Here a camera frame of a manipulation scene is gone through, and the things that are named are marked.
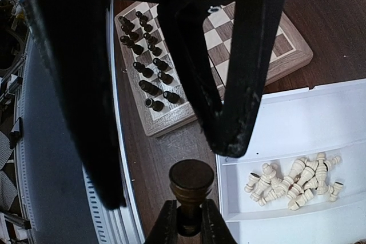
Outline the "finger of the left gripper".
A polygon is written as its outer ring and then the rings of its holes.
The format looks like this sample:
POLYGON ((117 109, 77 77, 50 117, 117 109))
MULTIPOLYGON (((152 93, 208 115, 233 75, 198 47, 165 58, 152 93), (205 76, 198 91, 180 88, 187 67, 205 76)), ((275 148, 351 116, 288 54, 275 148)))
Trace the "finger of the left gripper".
POLYGON ((248 149, 283 4, 284 0, 236 0, 222 110, 222 154, 226 157, 242 157, 248 149))
POLYGON ((227 0, 177 0, 160 3, 158 20, 185 94, 212 151, 228 155, 227 100, 222 100, 212 76, 202 28, 209 9, 227 0))

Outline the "dark queen piece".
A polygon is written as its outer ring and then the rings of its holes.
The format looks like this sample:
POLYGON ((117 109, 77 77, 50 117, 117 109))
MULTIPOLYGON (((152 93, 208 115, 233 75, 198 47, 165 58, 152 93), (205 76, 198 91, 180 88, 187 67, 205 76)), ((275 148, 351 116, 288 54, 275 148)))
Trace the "dark queen piece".
POLYGON ((205 162, 186 159, 169 170, 170 188, 180 203, 177 230, 184 237, 193 237, 201 230, 201 205, 212 191, 214 171, 205 162))

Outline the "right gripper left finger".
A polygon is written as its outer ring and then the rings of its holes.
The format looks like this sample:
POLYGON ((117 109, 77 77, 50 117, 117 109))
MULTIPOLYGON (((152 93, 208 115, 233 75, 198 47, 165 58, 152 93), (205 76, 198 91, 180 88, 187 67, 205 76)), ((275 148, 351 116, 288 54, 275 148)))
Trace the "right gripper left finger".
POLYGON ((177 244, 177 201, 165 201, 145 244, 177 244))

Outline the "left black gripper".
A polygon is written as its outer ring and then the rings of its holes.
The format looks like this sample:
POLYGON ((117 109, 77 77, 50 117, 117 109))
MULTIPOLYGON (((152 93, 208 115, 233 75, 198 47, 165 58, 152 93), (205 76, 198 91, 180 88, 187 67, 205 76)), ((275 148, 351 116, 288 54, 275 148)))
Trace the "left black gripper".
MULTIPOLYGON (((159 5, 177 0, 138 1, 159 5)), ((104 206, 116 209, 126 200, 107 51, 107 4, 24 0, 23 8, 83 166, 104 206)))

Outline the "dark king piece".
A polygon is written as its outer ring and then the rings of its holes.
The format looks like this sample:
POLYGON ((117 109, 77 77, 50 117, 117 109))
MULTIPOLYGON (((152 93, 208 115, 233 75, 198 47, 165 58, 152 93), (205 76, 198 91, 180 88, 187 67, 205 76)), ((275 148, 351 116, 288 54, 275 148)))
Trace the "dark king piece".
POLYGON ((133 67, 137 70, 140 74, 142 74, 145 78, 150 78, 153 76, 154 72, 152 69, 146 67, 144 64, 140 62, 134 62, 133 67))

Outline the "dark knight piece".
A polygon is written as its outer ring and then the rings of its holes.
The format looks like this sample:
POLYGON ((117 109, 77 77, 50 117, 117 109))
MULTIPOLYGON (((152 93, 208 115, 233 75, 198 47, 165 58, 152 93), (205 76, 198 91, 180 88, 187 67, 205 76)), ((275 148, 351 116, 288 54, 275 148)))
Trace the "dark knight piece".
POLYGON ((121 25, 121 30, 127 35, 129 36, 133 41, 137 41, 139 39, 139 34, 132 31, 131 28, 125 26, 125 25, 121 25))

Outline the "dark rook piece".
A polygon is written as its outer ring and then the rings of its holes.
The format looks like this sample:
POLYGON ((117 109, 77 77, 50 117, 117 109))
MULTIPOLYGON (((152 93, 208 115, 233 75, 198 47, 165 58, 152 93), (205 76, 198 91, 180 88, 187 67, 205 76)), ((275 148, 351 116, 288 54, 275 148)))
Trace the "dark rook piece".
POLYGON ((148 81, 140 80, 138 85, 144 92, 146 92, 152 96, 161 94, 161 89, 148 81))

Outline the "dark rook corner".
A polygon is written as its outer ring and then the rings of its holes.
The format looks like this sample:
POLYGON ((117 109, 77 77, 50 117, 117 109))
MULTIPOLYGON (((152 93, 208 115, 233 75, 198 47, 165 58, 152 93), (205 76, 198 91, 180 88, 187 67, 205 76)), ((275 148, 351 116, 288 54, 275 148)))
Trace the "dark rook corner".
POLYGON ((122 26, 124 26, 130 30, 133 30, 135 27, 134 23, 132 23, 129 19, 125 18, 124 16, 119 16, 118 20, 122 26))

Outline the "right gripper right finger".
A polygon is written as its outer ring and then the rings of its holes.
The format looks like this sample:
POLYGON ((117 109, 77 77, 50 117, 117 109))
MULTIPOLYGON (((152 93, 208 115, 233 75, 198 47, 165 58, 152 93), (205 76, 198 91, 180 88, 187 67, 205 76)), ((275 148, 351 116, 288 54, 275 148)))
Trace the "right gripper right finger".
POLYGON ((206 199, 202 204, 201 243, 236 243, 214 200, 206 199))

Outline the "dark bishop piece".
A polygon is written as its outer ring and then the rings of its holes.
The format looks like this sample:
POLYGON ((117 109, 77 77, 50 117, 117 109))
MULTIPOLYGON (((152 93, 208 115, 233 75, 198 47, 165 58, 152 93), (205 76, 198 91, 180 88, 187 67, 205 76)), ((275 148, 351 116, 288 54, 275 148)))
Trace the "dark bishop piece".
POLYGON ((141 45, 135 44, 134 41, 126 35, 120 37, 120 42, 127 48, 132 49, 136 55, 141 55, 144 48, 141 45))

